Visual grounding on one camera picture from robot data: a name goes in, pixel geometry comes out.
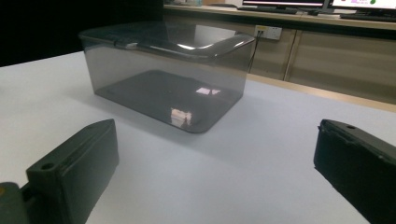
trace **transparent plastic box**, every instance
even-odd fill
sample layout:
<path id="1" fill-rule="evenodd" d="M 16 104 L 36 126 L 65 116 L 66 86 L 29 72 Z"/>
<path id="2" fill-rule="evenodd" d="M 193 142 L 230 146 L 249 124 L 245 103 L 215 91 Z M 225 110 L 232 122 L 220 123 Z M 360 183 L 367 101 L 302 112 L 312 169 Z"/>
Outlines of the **transparent plastic box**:
<path id="1" fill-rule="evenodd" d="M 190 133 L 209 130 L 243 95 L 254 38 L 163 21 L 79 34 L 95 94 Z"/>

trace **black object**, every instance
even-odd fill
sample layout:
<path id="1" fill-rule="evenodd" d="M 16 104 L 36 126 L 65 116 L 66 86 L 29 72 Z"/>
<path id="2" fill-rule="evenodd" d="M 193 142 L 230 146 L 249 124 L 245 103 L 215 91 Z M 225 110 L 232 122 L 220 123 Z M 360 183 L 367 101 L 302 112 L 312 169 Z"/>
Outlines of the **black object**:
<path id="1" fill-rule="evenodd" d="M 370 14 L 341 14 L 341 19 L 345 20 L 357 20 L 357 21 L 385 21 L 385 22 L 396 22 L 396 14 L 394 15 L 370 15 Z"/>
<path id="2" fill-rule="evenodd" d="M 295 14 L 297 8 L 323 8 L 325 0 L 243 0 L 242 6 L 257 7 L 262 12 Z"/>
<path id="3" fill-rule="evenodd" d="M 27 169 L 22 189 L 0 184 L 0 223 L 83 224 L 118 164 L 114 120 L 91 124 Z"/>
<path id="4" fill-rule="evenodd" d="M 317 16 L 320 13 L 320 11 L 317 10 L 309 10 L 308 15 L 310 16 Z"/>
<path id="5" fill-rule="evenodd" d="M 227 4 L 227 3 L 212 3 L 208 5 L 209 7 L 235 7 L 237 8 L 238 6 L 234 4 Z"/>
<path id="6" fill-rule="evenodd" d="M 255 12 L 270 12 L 281 14 L 296 14 L 296 8 L 281 8 L 281 7 L 238 7 L 241 11 L 255 11 Z"/>
<path id="7" fill-rule="evenodd" d="M 221 92 L 199 94 L 196 90 L 200 88 Z M 242 97 L 241 92 L 161 70 L 149 70 L 103 87 L 95 93 L 189 133 L 207 131 Z M 175 108 L 177 111 L 189 111 L 191 117 L 183 119 L 181 123 L 175 122 L 181 119 L 178 113 L 175 114 Z"/>
<path id="8" fill-rule="evenodd" d="M 368 221 L 396 223 L 396 147 L 354 126 L 324 119 L 314 164 Z"/>

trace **desk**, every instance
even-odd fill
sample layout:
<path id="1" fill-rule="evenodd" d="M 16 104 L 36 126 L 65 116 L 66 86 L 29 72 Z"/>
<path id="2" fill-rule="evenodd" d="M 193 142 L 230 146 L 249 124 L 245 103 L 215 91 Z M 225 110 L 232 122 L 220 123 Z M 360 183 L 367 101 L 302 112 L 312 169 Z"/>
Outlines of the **desk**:
<path id="1" fill-rule="evenodd" d="M 184 133 L 94 95 L 82 52 L 0 68 L 0 105 L 0 181 L 20 186 L 82 127 L 116 121 L 120 165 L 89 224 L 368 223 L 314 169 L 318 125 L 336 119 L 396 145 L 392 105 L 254 80 L 211 130 Z"/>
<path id="2" fill-rule="evenodd" d="M 165 16 L 205 18 L 212 21 L 231 21 L 244 24 L 265 24 L 289 29 L 339 35 L 370 36 L 395 39 L 396 23 L 380 21 L 343 20 L 329 15 L 310 16 L 242 11 L 231 7 L 164 6 Z"/>

